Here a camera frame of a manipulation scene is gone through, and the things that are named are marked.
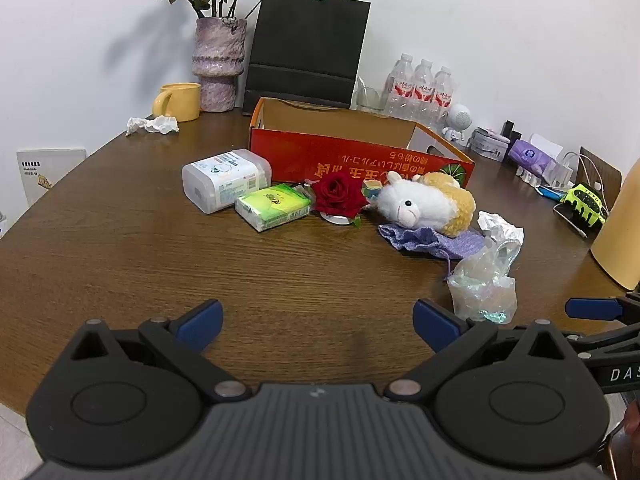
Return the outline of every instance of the red rose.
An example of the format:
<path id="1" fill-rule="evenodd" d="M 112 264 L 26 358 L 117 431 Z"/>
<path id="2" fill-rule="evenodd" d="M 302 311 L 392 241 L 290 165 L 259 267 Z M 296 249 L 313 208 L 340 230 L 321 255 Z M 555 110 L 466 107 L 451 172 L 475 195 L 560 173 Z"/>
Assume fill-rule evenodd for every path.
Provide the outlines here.
<path id="1" fill-rule="evenodd" d="M 328 215 L 355 218 L 369 202 L 362 194 L 362 179 L 353 178 L 347 171 L 326 174 L 311 185 L 316 194 L 314 208 Z"/>

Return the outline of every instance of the plush toy ear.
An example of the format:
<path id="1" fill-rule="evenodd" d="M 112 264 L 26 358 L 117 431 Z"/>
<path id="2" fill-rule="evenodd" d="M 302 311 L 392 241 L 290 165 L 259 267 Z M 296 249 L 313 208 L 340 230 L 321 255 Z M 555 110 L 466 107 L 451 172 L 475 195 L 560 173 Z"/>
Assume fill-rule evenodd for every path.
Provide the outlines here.
<path id="1" fill-rule="evenodd" d="M 389 171 L 386 174 L 386 179 L 392 184 L 395 184 L 396 182 L 400 182 L 402 180 L 402 177 L 399 174 L 397 174 L 395 171 Z"/>

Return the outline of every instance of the white tile floor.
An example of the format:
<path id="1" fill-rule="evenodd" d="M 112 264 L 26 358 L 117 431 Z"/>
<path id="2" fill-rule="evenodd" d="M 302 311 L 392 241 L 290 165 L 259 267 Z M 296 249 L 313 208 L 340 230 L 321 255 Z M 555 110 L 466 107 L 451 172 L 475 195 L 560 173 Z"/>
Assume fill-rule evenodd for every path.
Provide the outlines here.
<path id="1" fill-rule="evenodd" d="M 610 431 L 622 420 L 625 404 L 617 394 L 608 395 L 607 402 L 611 411 Z M 0 480 L 21 480 L 41 463 L 24 417 L 0 404 Z"/>

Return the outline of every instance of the purple cloth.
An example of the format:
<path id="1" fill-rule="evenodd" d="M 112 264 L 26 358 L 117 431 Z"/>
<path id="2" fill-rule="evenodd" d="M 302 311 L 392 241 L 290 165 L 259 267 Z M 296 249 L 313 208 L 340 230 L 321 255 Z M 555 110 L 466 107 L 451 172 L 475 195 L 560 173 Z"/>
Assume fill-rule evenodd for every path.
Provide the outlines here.
<path id="1" fill-rule="evenodd" d="M 446 260 L 449 263 L 449 274 L 451 273 L 451 260 L 461 260 L 466 256 L 476 254 L 484 247 L 484 237 L 473 229 L 464 231 L 455 238 L 441 235 L 430 227 L 412 230 L 397 224 L 379 225 L 378 232 L 383 238 L 389 240 L 398 251 L 406 249 L 407 251 L 429 253 L 431 256 Z"/>

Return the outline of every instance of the blue gripper pad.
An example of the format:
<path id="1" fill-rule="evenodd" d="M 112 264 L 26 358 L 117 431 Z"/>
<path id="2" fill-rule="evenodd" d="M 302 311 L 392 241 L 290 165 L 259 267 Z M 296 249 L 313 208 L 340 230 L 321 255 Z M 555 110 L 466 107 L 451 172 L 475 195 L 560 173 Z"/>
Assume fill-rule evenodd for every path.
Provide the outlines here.
<path id="1" fill-rule="evenodd" d="M 175 338 L 194 352 L 202 352 L 222 330 L 224 315 L 222 303 L 213 301 L 185 321 L 175 334 Z"/>
<path id="2" fill-rule="evenodd" d="M 434 352 L 439 352 L 449 343 L 454 342 L 467 326 L 464 321 L 448 310 L 418 300 L 414 305 L 414 330 Z"/>
<path id="3" fill-rule="evenodd" d="M 579 319 L 613 321 L 623 314 L 615 298 L 570 298 L 564 305 L 567 316 Z"/>

